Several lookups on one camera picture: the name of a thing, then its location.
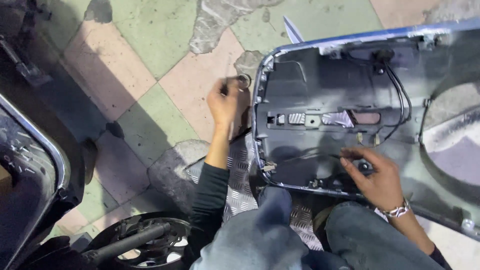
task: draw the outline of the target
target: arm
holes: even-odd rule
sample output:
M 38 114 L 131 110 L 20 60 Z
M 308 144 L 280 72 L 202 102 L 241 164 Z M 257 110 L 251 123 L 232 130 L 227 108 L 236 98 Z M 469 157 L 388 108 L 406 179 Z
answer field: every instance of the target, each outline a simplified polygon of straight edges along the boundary
M 230 82 L 228 95 L 223 96 L 220 94 L 222 83 L 222 80 L 217 81 L 207 97 L 215 127 L 192 205 L 192 229 L 182 258 L 187 268 L 200 257 L 200 250 L 212 242 L 220 229 L 227 199 L 228 137 L 237 110 L 238 87 L 236 81 Z
M 390 211 L 403 204 L 404 198 L 400 185 L 398 166 L 391 160 L 374 152 L 370 148 L 345 148 L 340 153 L 340 162 L 352 177 L 363 195 L 378 209 Z M 375 173 L 365 177 L 350 160 L 365 159 L 372 164 Z M 440 251 L 428 238 L 418 223 L 412 210 L 400 217 L 389 218 L 389 223 L 406 236 L 428 256 L 442 266 L 447 265 Z

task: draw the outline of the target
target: metal pedal plate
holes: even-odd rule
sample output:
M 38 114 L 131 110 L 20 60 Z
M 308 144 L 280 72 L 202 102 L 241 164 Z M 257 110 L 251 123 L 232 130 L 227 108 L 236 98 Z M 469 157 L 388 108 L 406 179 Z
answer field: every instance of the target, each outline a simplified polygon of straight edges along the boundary
M 230 179 L 228 180 L 227 203 L 223 216 L 224 222 L 238 213 L 258 208 L 248 181 L 249 170 L 253 163 L 252 143 L 251 133 L 247 133 L 245 136 L 239 137 L 230 143 L 228 154 Z M 185 169 L 195 183 L 198 183 L 204 160 L 205 157 Z M 290 226 L 310 249 L 322 250 L 320 241 L 313 234 L 310 209 L 296 203 L 295 200 L 293 201 L 293 210 L 290 216 Z

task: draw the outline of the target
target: hand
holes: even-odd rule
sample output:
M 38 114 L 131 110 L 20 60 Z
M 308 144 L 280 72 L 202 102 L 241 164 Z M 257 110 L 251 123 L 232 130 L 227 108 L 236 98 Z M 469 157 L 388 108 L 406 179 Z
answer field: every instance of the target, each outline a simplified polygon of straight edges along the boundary
M 340 156 L 340 163 L 372 204 L 383 211 L 402 206 L 404 199 L 400 176 L 398 166 L 393 161 L 366 147 L 344 148 Z M 367 177 L 351 162 L 362 158 L 372 164 L 375 170 Z
M 225 79 L 217 80 L 207 96 L 207 103 L 212 113 L 215 126 L 230 129 L 230 125 L 235 119 L 237 112 L 239 88 L 237 80 L 228 80 L 228 95 L 224 96 L 220 93 L 224 82 Z

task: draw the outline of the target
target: bracelet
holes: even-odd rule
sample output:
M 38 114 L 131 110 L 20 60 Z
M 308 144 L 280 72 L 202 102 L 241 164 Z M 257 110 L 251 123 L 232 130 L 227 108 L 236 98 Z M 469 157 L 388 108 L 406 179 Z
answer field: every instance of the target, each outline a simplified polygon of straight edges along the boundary
M 410 204 L 408 203 L 408 200 L 404 198 L 402 206 L 397 207 L 391 211 L 381 211 L 381 212 L 388 218 L 398 218 L 403 214 L 407 213 L 408 211 L 410 211 L 410 209 L 411 207 L 410 207 Z

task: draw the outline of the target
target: tiled floor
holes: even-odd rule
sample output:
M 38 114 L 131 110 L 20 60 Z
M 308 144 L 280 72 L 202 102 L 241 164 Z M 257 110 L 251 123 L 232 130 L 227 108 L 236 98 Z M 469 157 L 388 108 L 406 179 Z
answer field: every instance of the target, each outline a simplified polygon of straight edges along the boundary
M 56 78 L 68 80 L 61 75 L 66 70 L 83 90 L 84 97 L 74 100 L 94 104 L 86 111 L 76 105 L 63 108 L 59 116 L 68 122 L 71 115 L 82 127 L 68 124 L 76 138 L 92 137 L 99 148 L 95 176 L 85 188 L 83 202 L 56 224 L 51 235 L 96 236 L 118 220 L 168 204 L 162 202 L 162 194 L 148 188 L 147 168 L 177 142 L 211 139 L 205 97 L 212 83 L 235 74 L 233 63 L 244 51 L 266 54 L 288 44 L 283 15 L 310 40 L 421 24 L 424 12 L 439 0 L 285 0 L 240 16 L 211 52 L 199 55 L 189 51 L 196 0 L 111 1 L 111 22 L 100 20 L 97 10 L 91 11 L 93 20 L 84 21 L 90 0 L 40 2 L 54 12 L 51 22 L 41 22 L 38 29 L 52 52 L 52 70 L 59 70 Z M 54 107 L 72 102 L 57 96 L 63 97 L 42 92 L 43 99 L 55 99 Z M 92 119 L 90 125 L 82 115 Z M 104 127 L 106 122 L 117 129 Z M 479 243 L 440 225 L 422 224 L 454 269 L 475 265 L 474 260 L 479 265 Z

